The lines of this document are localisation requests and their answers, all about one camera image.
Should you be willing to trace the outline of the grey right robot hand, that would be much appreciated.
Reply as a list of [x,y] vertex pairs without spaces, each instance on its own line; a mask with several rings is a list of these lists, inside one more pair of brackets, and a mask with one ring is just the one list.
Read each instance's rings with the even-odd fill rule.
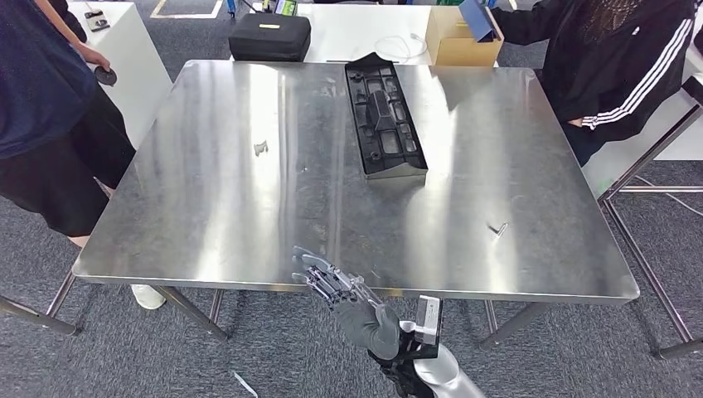
[[346,339],[382,360],[400,349],[400,320],[368,288],[360,275],[348,274],[321,255],[293,247],[292,261],[302,268],[292,276],[305,283],[327,305]]

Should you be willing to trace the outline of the person's hand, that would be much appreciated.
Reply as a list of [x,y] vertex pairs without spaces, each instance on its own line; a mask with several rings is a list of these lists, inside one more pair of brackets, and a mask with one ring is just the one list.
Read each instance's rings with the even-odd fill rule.
[[106,71],[111,71],[110,62],[92,47],[79,42],[75,45],[75,49],[87,63],[100,66]]

